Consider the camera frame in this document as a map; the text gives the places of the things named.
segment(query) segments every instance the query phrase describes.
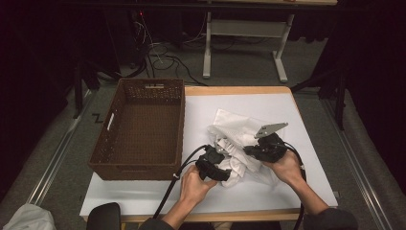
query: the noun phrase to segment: chair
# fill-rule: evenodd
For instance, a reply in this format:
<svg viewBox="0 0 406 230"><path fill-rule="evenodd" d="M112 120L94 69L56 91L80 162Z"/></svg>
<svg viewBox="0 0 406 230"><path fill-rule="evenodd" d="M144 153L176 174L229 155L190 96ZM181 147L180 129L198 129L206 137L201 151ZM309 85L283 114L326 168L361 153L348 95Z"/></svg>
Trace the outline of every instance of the chair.
<svg viewBox="0 0 406 230"><path fill-rule="evenodd" d="M94 208L87 219L86 230L120 230L121 210L118 203L106 203Z"/></svg>

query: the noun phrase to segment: crumpled white cloth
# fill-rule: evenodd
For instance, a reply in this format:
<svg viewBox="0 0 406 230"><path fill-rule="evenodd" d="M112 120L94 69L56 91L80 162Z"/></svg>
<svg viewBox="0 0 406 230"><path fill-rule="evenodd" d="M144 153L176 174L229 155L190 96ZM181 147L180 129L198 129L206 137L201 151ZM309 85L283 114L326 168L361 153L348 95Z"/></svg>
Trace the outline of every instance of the crumpled white cloth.
<svg viewBox="0 0 406 230"><path fill-rule="evenodd" d="M224 187L236 185L244 176L245 172L251 173L259 182L276 185L279 181L275 174L263 166L262 163L245 154L245 146L254 146L258 144L255 138L258 130L271 123L258 119L238 115L224 109L218 109L214 122L208 126L208 131L217 148L217 152L226 155L226 158L217 166L222 170L231 169L230 178L222 181ZM283 129L277 132L283 139Z"/></svg>
<svg viewBox="0 0 406 230"><path fill-rule="evenodd" d="M36 205L26 203L12 216L3 230L56 230L51 213Z"/></svg>

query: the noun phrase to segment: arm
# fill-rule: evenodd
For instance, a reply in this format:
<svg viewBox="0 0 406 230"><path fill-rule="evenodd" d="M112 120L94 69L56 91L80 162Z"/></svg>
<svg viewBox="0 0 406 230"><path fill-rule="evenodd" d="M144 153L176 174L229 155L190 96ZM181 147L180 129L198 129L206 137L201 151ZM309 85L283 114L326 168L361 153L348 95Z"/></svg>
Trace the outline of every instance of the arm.
<svg viewBox="0 0 406 230"><path fill-rule="evenodd" d="M329 208L328 205L307 185L301 175L299 160L295 153L287 151L276 163L263 162L275 175L288 184L298 195L307 215L304 216L304 229L357 229L358 223L353 214Z"/></svg>
<svg viewBox="0 0 406 230"><path fill-rule="evenodd" d="M203 181L195 165L188 168L182 177L181 194L178 201L172 206L162 220L148 219L140 228L142 229L178 229L185 218L205 197L207 192L217 184L217 181Z"/></svg>
<svg viewBox="0 0 406 230"><path fill-rule="evenodd" d="M328 208L327 204L319 198L302 178L299 161L295 153L288 150L278 162L263 162L263 164L271 168L281 181L288 184L295 191L308 214L318 215Z"/></svg>

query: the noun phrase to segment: wooden table edge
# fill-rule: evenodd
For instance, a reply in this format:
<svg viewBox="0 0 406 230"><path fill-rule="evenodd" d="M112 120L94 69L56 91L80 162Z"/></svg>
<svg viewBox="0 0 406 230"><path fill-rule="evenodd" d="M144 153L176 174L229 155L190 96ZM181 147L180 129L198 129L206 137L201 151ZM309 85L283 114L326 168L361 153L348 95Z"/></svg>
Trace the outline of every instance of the wooden table edge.
<svg viewBox="0 0 406 230"><path fill-rule="evenodd" d="M189 214L185 222L223 222L223 221L284 221L298 219L300 209L264 210L247 212L226 212L210 214ZM122 222L144 222L152 218L151 215L126 216L122 215Z"/></svg>
<svg viewBox="0 0 406 230"><path fill-rule="evenodd" d="M337 0L212 0L216 3L261 3L304 6L336 6Z"/></svg>
<svg viewBox="0 0 406 230"><path fill-rule="evenodd" d="M239 94L292 94L286 86L186 86L186 96Z"/></svg>

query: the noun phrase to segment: black cable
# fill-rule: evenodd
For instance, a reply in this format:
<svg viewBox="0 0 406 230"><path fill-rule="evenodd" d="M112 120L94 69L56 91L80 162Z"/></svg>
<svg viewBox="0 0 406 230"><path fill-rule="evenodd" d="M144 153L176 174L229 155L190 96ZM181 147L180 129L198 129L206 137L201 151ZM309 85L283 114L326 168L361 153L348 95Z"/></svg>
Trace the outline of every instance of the black cable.
<svg viewBox="0 0 406 230"><path fill-rule="evenodd" d="M151 66L152 77L155 79L155 71L154 71L154 68L153 68L153 65L151 62L151 58L149 57L149 54L147 54L147 58L148 58L149 65Z"/></svg>
<svg viewBox="0 0 406 230"><path fill-rule="evenodd" d="M149 75L149 71L148 71L148 68L146 68L146 73L147 73L147 78L151 78L151 76Z"/></svg>
<svg viewBox="0 0 406 230"><path fill-rule="evenodd" d="M163 63L162 60L170 60L171 63L170 63L168 66L166 66L166 67L156 67L156 62L159 62L159 61L160 61L161 63ZM164 56L164 57L160 57L159 59L154 60L154 61L152 62L152 66L153 66L154 69L156 69L156 70L168 70L168 69L170 69L170 67L173 66L174 63L175 63L175 60L174 60L173 58Z"/></svg>
<svg viewBox="0 0 406 230"><path fill-rule="evenodd" d="M248 44L248 45L261 44L265 41L268 41L269 39L271 39L271 37L261 37L258 41L248 41L247 39L241 39L241 37L239 36L233 37L233 40L235 40L237 44Z"/></svg>
<svg viewBox="0 0 406 230"><path fill-rule="evenodd" d="M107 82L117 82L117 80L116 80L116 79L113 79L113 78L111 78L111 77L106 78L106 77L101 76L101 75L97 75L97 77L98 77L98 79L99 79L99 80L102 80L102 81L107 81Z"/></svg>
<svg viewBox="0 0 406 230"><path fill-rule="evenodd" d="M196 83L196 82L194 82L194 81L185 81L185 83L193 84L193 85L200 85L199 83Z"/></svg>
<svg viewBox="0 0 406 230"><path fill-rule="evenodd" d="M171 192L172 189L173 189L173 186L175 185L176 181L179 180L180 174L182 173L183 169L185 169L185 167L191 163L191 162L189 162L189 161L191 160L191 158L192 158L198 151L200 151L200 150L202 150L202 149L205 149L205 148L207 148L207 147L209 147L209 146L208 146L208 145L204 145L204 146L201 146L201 147L197 148L194 152L192 152L192 153L189 155L189 157L183 162L183 164L181 165L181 167L179 168L179 170L173 175L173 179L172 179L172 181L170 182L170 184L169 184L169 186L168 186L167 192L165 193L164 198L162 198L162 201L161 201L161 203L159 204L158 209L156 210L155 214L153 215L153 218L154 218L154 219L157 219L157 218L158 218L159 213L161 212L162 208L163 208L164 205L165 205L165 202L167 202L167 199L168 199L168 197L169 197L170 192Z"/></svg>
<svg viewBox="0 0 406 230"><path fill-rule="evenodd" d="M199 80L195 79L195 78L192 76L192 74L191 74L191 70L188 68L188 66L187 66L185 63L183 63L183 61L182 61L179 57L177 57L177 56L171 56L171 55L165 55L165 54L163 54L163 55L152 55L152 56L159 58L159 59L153 61L153 64L152 64L152 67L153 67L153 68L155 68L155 69L157 69L157 70L167 70L167 69L170 69L170 67L173 66L174 63L177 63L178 65L181 64L181 65L186 69L189 78L191 78L196 84L198 84L198 85L203 85L203 86L209 86L209 85L207 85L207 84L205 84L205 83L203 83L203 82L200 82ZM170 66L168 66L168 67L166 67L166 68L157 68L157 67L155 67L155 63L156 63L157 61L161 60L161 59L169 59L169 60L172 60L172 63L170 64Z"/></svg>
<svg viewBox="0 0 406 230"><path fill-rule="evenodd" d="M146 59L144 58L144 59L141 61L141 64L140 64L140 66L138 67L138 69L137 69L136 71L132 72L131 74L129 74L129 75L127 75L127 76L122 76L122 78L134 78L134 77L136 77L137 75L143 73L144 70L146 70L146 69L147 69L147 61L146 61Z"/></svg>
<svg viewBox="0 0 406 230"><path fill-rule="evenodd" d="M283 143L284 143L284 145L279 145L279 144L272 144L272 145L273 145L273 146L276 146L276 147L286 148L287 150L291 150L291 151L298 157L299 165L300 165L300 169L301 169L301 174L302 174L302 178L304 179L304 181L306 181L305 166L304 166L304 163L303 163L303 161L302 161L301 155L298 153L298 151L297 151L292 145L290 145L290 144L287 143L287 142L283 142ZM303 219L303 217L304 217L304 214L305 214L305 207L304 207L304 205L301 203L301 208L300 208L300 211L299 211L299 216L298 216L298 219L296 220L296 223L295 223L295 226L293 227L293 230L298 230L298 229L299 229L299 227L300 227L300 225L301 225L301 223L302 223L302 219Z"/></svg>
<svg viewBox="0 0 406 230"><path fill-rule="evenodd" d="M186 166L188 166L189 164L191 164L191 163L193 163L193 162L196 162L197 160L192 160L192 161L190 161L190 162L188 162L188 164L186 164Z"/></svg>
<svg viewBox="0 0 406 230"><path fill-rule="evenodd" d="M201 40L202 38L204 38L205 36L200 37L199 39L196 39L194 41L190 41L187 43L184 43L183 45L191 47L191 48L201 48L201 47L205 47L206 46L206 41Z"/></svg>
<svg viewBox="0 0 406 230"><path fill-rule="evenodd" d="M213 43L213 45L212 45L212 49L213 50L216 50L216 51L225 51L225 50L228 50L228 49L230 49L230 48L232 48L235 44L236 44L236 41L235 40L233 40L233 39L226 39L227 41L229 41L229 40L231 40L231 44L230 45L228 45L226 48L215 48L215 46L214 46L214 43Z"/></svg>

